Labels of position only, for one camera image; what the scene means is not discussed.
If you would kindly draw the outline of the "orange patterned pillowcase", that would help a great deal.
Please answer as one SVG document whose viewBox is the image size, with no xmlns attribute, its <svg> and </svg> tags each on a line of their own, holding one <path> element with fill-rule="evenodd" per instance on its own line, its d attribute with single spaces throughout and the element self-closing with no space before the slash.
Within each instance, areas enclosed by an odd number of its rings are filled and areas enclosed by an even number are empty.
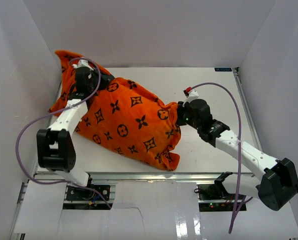
<svg viewBox="0 0 298 240">
<path fill-rule="evenodd" d="M 181 139 L 176 102 L 164 104 L 139 83 L 113 77 L 87 105 L 76 133 L 154 168 L 177 169 L 180 156 L 172 152 Z"/>
</svg>

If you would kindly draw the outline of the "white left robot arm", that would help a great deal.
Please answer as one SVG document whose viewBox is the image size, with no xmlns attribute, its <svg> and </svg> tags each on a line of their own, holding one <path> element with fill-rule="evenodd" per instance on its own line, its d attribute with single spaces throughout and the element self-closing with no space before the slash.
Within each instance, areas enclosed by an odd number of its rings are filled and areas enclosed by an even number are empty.
<svg viewBox="0 0 298 240">
<path fill-rule="evenodd" d="M 95 187 L 88 183 L 90 175 L 75 166 L 72 135 L 88 112 L 87 101 L 98 90 L 104 90 L 113 79 L 113 75 L 99 73 L 92 67 L 78 67 L 73 84 L 75 90 L 68 94 L 68 109 L 63 110 L 47 129 L 40 129 L 36 134 L 39 166 L 60 175 L 70 184 L 79 185 L 77 193 L 85 200 L 94 196 Z"/>
</svg>

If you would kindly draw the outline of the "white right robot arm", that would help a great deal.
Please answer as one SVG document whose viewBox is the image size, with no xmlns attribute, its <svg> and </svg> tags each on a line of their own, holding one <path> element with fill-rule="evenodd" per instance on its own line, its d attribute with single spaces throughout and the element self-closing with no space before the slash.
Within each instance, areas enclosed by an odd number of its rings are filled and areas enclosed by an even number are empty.
<svg viewBox="0 0 298 240">
<path fill-rule="evenodd" d="M 201 195 L 208 194 L 225 200 L 235 194 L 236 185 L 239 184 L 239 195 L 258 198 L 269 209 L 278 211 L 298 194 L 295 164 L 288 158 L 279 160 L 245 141 L 240 142 L 229 126 L 213 118 L 205 100 L 178 102 L 176 122 L 195 129 L 204 142 L 240 161 L 254 175 L 244 177 L 224 172 L 214 180 L 213 185 L 201 190 Z"/>
</svg>

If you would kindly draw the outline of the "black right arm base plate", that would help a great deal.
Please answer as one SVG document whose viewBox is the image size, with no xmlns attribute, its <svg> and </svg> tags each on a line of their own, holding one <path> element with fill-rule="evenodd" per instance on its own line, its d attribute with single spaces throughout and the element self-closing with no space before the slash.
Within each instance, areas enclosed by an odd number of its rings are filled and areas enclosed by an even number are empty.
<svg viewBox="0 0 298 240">
<path fill-rule="evenodd" d="M 229 193 L 223 182 L 233 175 L 232 172 L 223 172 L 211 184 L 198 184 L 194 193 L 198 194 L 199 200 L 224 200 L 225 203 L 231 203 L 236 196 L 236 184 L 233 186 L 233 193 Z"/>
</svg>

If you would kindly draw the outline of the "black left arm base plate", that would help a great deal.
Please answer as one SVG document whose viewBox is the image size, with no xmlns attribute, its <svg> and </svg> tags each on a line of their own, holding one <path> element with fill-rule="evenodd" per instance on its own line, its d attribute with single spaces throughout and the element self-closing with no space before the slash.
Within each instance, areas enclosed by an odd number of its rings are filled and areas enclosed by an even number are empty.
<svg viewBox="0 0 298 240">
<path fill-rule="evenodd" d="M 98 191 L 106 201 L 110 199 L 110 191 L 111 191 L 110 185 L 91 184 L 89 187 Z M 86 189 L 82 189 L 74 186 L 68 186 L 65 200 L 66 201 L 94 201 L 94 200 L 102 201 L 102 198 L 99 197 L 98 194 L 92 190 L 86 190 Z"/>
</svg>

